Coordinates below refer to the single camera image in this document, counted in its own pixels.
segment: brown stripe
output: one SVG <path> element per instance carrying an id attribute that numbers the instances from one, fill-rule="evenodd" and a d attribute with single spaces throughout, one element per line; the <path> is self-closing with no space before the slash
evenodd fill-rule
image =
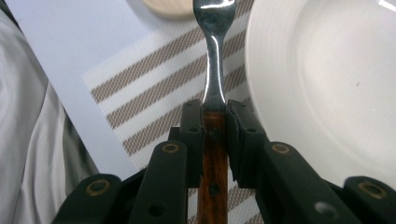
<path id="1" fill-rule="evenodd" d="M 202 98 L 203 95 L 204 92 L 201 91 L 195 96 L 191 97 L 190 100 Z M 125 140 L 122 144 L 128 154 L 131 156 L 142 147 L 145 147 L 150 142 L 168 132 L 171 127 L 178 125 L 181 118 L 181 107 L 182 105 L 175 107 L 173 110 L 161 116 L 159 119 L 156 119 L 145 129 Z"/>
<path id="2" fill-rule="evenodd" d="M 244 41 L 245 31 L 228 40 L 225 43 L 225 46 L 231 47 L 227 47 L 226 50 L 224 50 L 224 57 L 228 57 L 240 50 L 244 46 Z M 142 92 L 125 105 L 108 114 L 106 117 L 111 127 L 113 129 L 119 127 L 128 119 L 132 118 L 139 112 L 165 97 L 170 92 L 203 73 L 205 71 L 205 64 L 206 55 L 203 55 L 198 60 L 176 71 L 171 76 Z"/>
<path id="3" fill-rule="evenodd" d="M 235 209 L 238 204 L 244 202 L 254 192 L 253 189 L 240 189 L 238 186 L 228 190 L 228 211 Z"/>
<path id="4" fill-rule="evenodd" d="M 224 90 L 230 91 L 238 84 L 244 82 L 246 80 L 245 76 L 245 65 L 238 67 L 233 70 L 230 75 L 228 75 L 224 80 Z"/>
<path id="5" fill-rule="evenodd" d="M 236 7 L 235 17 L 238 18 L 243 14 L 245 14 L 245 12 L 249 11 L 253 6 L 253 2 L 254 0 L 245 0 L 245 1 L 236 0 L 236 3 L 239 4 Z"/>
<path id="6" fill-rule="evenodd" d="M 198 189 L 189 189 L 188 198 L 192 196 L 192 194 L 196 193 Z"/>
<path id="7" fill-rule="evenodd" d="M 245 224 L 264 224 L 262 220 L 262 214 L 258 213 L 251 219 L 249 219 Z"/>
<path id="8" fill-rule="evenodd" d="M 236 10 L 235 17 L 238 18 L 248 12 L 251 9 L 252 2 L 252 0 L 245 0 L 240 3 L 238 2 L 238 8 Z M 145 75 L 148 71 L 152 70 L 156 66 L 167 61 L 171 57 L 180 53 L 184 49 L 187 49 L 203 38 L 204 35 L 201 32 L 200 27 L 197 26 L 171 43 L 152 52 L 139 62 L 127 67 L 125 70 L 102 83 L 100 86 L 94 88 L 91 91 L 94 100 L 97 103 L 104 101 L 115 92 L 120 91 L 134 80 Z"/>
<path id="9" fill-rule="evenodd" d="M 197 223 L 197 216 L 193 216 L 193 217 L 189 218 L 189 220 L 187 221 L 187 223 L 189 223 L 189 224 L 196 224 L 196 223 Z"/>
<path id="10" fill-rule="evenodd" d="M 230 75 L 228 75 L 225 78 L 224 83 L 225 83 L 226 92 L 235 88 L 245 80 L 245 76 L 244 76 L 245 69 L 243 69 L 244 67 L 245 67 L 244 65 L 240 66 L 239 68 L 232 71 Z M 191 97 L 191 100 L 202 99 L 203 95 L 204 95 L 204 91 L 200 91 L 198 94 Z M 128 154 L 129 155 L 135 154 L 142 147 L 145 147 L 150 142 L 154 141 L 161 135 L 167 133 L 171 127 L 178 125 L 179 120 L 181 118 L 181 107 L 182 105 L 175 107 L 165 115 L 156 119 L 154 122 L 152 122 L 149 126 L 144 128 L 140 132 L 134 134 L 133 136 L 125 140 L 123 142 L 123 146 L 125 147 Z"/>

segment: fork neck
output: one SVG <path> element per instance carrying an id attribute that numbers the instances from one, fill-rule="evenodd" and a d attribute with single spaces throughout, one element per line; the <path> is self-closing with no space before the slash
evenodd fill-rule
<path id="1" fill-rule="evenodd" d="M 224 36 L 206 35 L 207 72 L 205 95 L 202 109 L 204 112 L 225 112 L 224 77 L 222 66 L 222 46 Z"/>

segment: gray fabric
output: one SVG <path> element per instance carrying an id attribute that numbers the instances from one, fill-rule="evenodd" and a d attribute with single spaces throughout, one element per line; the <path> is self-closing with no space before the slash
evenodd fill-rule
<path id="1" fill-rule="evenodd" d="M 98 174 L 93 160 L 78 136 L 72 121 L 64 120 L 64 170 L 66 172 L 65 191 L 69 195 L 81 180 Z"/>

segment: metal screw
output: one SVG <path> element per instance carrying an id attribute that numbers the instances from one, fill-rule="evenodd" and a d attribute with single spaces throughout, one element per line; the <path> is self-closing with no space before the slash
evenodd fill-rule
<path id="1" fill-rule="evenodd" d="M 315 203 L 315 209 L 321 215 L 331 218 L 337 219 L 339 218 L 338 211 L 331 204 L 325 202 L 317 202 Z"/>
<path id="2" fill-rule="evenodd" d="M 110 182 L 106 179 L 98 179 L 85 188 L 85 192 L 90 196 L 98 196 L 110 189 Z"/>
<path id="3" fill-rule="evenodd" d="M 282 155 L 287 155 L 290 153 L 290 148 L 281 144 L 272 145 L 272 150 Z"/>
<path id="4" fill-rule="evenodd" d="M 179 149 L 179 146 L 176 144 L 166 144 L 165 146 L 163 146 L 163 152 L 166 153 L 174 153 L 177 152 Z"/>
<path id="5" fill-rule="evenodd" d="M 383 188 L 379 187 L 377 184 L 373 184 L 372 182 L 360 182 L 358 184 L 358 187 L 361 191 L 375 199 L 384 199 L 387 197 L 387 192 Z"/>

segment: white plate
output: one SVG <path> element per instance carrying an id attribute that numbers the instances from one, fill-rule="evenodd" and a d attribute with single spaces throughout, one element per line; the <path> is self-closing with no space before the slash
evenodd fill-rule
<path id="1" fill-rule="evenodd" d="M 342 186 L 396 189 L 395 0 L 261 0 L 247 30 L 247 80 L 271 140 Z"/>

